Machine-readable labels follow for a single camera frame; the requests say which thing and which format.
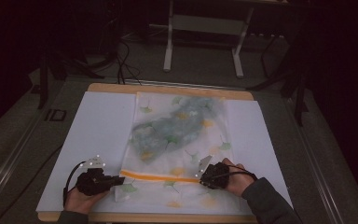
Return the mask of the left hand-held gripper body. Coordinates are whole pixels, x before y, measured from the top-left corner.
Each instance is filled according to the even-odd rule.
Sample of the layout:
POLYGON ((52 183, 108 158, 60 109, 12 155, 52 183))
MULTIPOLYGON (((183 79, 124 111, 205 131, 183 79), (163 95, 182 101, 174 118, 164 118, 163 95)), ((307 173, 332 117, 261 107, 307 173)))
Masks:
POLYGON ((108 191, 108 186, 104 183, 105 175, 103 168, 105 163, 99 155, 82 162, 80 169, 86 169, 76 181, 77 189, 87 196, 97 195, 108 191))

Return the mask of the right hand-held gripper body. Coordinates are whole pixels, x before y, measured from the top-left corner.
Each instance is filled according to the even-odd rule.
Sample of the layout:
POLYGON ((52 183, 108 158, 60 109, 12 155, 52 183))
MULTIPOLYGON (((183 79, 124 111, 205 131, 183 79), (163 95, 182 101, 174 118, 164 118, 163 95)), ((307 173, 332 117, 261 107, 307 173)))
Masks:
POLYGON ((197 178, 209 177, 211 189, 225 189, 229 179, 229 168, 221 161, 211 164, 212 156, 207 156, 199 161, 197 178))

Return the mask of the leaf print zipper bag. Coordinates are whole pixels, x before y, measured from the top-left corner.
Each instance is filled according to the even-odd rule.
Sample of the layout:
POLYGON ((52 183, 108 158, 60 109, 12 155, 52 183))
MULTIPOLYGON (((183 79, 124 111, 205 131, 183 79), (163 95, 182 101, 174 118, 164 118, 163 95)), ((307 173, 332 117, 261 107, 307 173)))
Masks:
MULTIPOLYGON (((177 94, 139 92, 136 95, 132 127, 145 119, 145 115, 136 118, 141 105, 155 105, 148 104, 146 97, 162 95, 177 94)), ((233 155, 227 121, 227 100, 224 97, 209 98, 214 98, 221 104, 214 126, 208 128, 208 132, 199 141, 183 149, 166 151, 155 160, 144 162, 130 145, 130 132, 120 170, 125 181, 115 189, 115 200, 118 203, 155 205, 212 214, 230 214, 241 210, 240 200, 236 196, 222 189, 206 188, 197 178, 201 159, 212 156, 211 163, 216 164, 233 155)))

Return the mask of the person's left hand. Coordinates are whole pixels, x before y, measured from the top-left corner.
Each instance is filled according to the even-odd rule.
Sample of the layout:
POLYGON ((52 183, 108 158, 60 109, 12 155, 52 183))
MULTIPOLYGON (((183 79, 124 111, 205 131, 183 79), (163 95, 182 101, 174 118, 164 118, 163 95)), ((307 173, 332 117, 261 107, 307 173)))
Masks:
POLYGON ((64 210, 87 215, 92 210, 93 206, 108 194, 109 192, 105 191, 88 196, 80 192, 78 188, 73 188, 67 194, 64 210))

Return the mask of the person's right hand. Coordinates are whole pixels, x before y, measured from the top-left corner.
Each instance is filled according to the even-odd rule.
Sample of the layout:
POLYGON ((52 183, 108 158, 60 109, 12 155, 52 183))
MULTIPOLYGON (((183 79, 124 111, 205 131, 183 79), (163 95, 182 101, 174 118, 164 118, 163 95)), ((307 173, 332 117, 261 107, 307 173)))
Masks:
POLYGON ((245 173, 245 167, 241 163, 234 164, 228 158, 224 158, 222 163, 228 166, 230 172, 226 190, 240 197, 255 180, 245 173))

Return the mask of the white table mat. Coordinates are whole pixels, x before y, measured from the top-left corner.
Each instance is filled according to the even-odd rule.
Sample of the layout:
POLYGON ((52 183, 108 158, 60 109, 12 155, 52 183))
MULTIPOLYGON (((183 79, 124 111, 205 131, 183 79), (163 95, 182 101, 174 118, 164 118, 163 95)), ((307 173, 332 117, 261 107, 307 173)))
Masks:
MULTIPOLYGON (((85 93, 36 208, 38 214, 62 210, 64 184, 74 184, 76 178, 86 171, 80 169, 79 165, 96 155, 105 163, 103 169, 106 174, 120 175, 138 93, 85 93)), ((233 146, 230 160, 241 162, 249 171, 265 177, 283 198, 287 198, 288 190, 258 102, 224 98, 227 100, 228 130, 233 146)), ((238 197, 241 210, 230 214, 195 213, 155 205, 118 203, 115 200, 117 187, 95 206, 95 212, 197 215, 248 215, 251 212, 246 202, 238 197)))

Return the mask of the blue-green cloth inside bag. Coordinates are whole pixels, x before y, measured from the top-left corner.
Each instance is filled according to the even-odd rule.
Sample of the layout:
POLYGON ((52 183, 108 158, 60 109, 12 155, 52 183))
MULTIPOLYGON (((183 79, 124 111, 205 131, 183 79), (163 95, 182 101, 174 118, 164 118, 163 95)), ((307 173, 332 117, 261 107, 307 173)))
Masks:
POLYGON ((146 97, 153 107, 141 105, 136 118, 145 119, 131 130, 131 147, 140 160, 151 162, 164 154, 183 149, 214 126, 221 104, 209 97, 162 95, 146 97))

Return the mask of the metal strip behind table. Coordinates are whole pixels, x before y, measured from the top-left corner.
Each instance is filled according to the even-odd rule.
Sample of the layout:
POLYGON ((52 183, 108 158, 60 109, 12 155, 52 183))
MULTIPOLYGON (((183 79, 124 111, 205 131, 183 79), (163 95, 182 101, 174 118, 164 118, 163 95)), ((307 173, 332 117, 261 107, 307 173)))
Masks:
POLYGON ((155 86, 155 87, 175 87, 175 88, 191 88, 191 89, 207 89, 207 90, 224 90, 233 91, 234 88, 210 86, 210 85, 199 85, 199 84, 186 84, 186 83, 175 83, 175 82, 162 82, 162 81, 150 81, 150 80, 135 80, 126 79, 125 85, 140 85, 140 86, 155 86))

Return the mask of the black tripod stand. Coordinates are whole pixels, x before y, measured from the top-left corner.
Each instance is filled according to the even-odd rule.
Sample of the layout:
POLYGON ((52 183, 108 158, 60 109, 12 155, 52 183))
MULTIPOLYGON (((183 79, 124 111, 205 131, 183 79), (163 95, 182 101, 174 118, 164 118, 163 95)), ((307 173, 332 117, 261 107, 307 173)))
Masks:
POLYGON ((283 98, 291 98, 295 95, 294 118, 296 124, 303 126, 302 113, 304 107, 305 82, 310 70, 308 65, 308 51, 305 48, 305 37, 302 31, 299 31, 285 52, 278 68, 272 73, 266 81, 248 87, 248 91, 261 91, 266 87, 272 86, 278 82, 283 82, 280 88, 280 95, 283 98))

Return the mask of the metal floor rail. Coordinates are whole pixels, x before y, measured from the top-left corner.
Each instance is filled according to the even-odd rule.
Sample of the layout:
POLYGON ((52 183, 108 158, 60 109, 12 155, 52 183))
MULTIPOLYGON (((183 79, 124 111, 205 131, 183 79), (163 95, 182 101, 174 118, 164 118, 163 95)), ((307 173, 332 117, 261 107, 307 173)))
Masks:
POLYGON ((313 152, 313 148, 310 145, 310 141, 309 141, 308 137, 306 136, 305 132, 303 131, 303 128, 300 127, 296 121, 296 118, 294 115, 295 103, 291 99, 284 100, 283 103, 285 105, 287 112, 289 113, 289 117, 290 117, 292 123, 296 127, 296 132, 299 134, 300 142, 302 144, 302 147, 305 150, 306 161, 308 163, 311 176, 312 176, 315 186, 318 190, 318 193, 320 195, 320 198, 322 200, 324 209, 325 209, 326 214, 330 220, 330 223, 331 224, 344 224, 342 215, 340 214, 340 212, 337 209, 336 201, 331 193, 330 188, 327 185, 327 182, 324 178, 324 175, 322 173, 320 165, 316 160, 316 157, 313 152))
POLYGON ((27 126, 25 131, 17 140, 16 145, 9 151, 9 154, 3 164, 0 166, 0 192, 5 186, 6 182, 10 179, 12 172, 18 162, 18 159, 27 145, 35 127, 39 123, 39 118, 33 119, 27 126))

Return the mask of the black stand post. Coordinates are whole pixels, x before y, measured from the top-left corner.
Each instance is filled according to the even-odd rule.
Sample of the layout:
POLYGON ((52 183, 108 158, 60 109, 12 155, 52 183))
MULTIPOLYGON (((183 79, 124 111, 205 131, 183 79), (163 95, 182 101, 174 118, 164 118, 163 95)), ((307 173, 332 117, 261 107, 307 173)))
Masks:
POLYGON ((40 56, 40 90, 39 90, 39 109, 42 109, 48 100, 48 63, 47 55, 43 52, 40 56))

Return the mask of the white metal stand frame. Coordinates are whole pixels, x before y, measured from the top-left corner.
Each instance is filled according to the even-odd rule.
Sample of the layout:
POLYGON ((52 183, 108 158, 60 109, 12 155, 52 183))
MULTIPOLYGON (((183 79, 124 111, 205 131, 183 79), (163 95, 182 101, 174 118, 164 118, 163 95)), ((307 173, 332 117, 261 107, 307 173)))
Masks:
POLYGON ((231 50, 232 59, 237 78, 243 78, 244 72, 241 65, 240 52, 244 38, 250 25, 251 18, 254 13, 254 8, 247 9, 246 18, 244 21, 207 18, 198 16, 189 16, 182 14, 175 14, 173 12, 174 0, 169 1, 169 16, 168 16, 168 39, 165 50, 163 71, 170 72, 172 68, 172 34, 174 30, 202 32, 221 35, 236 35, 239 40, 236 47, 231 50))

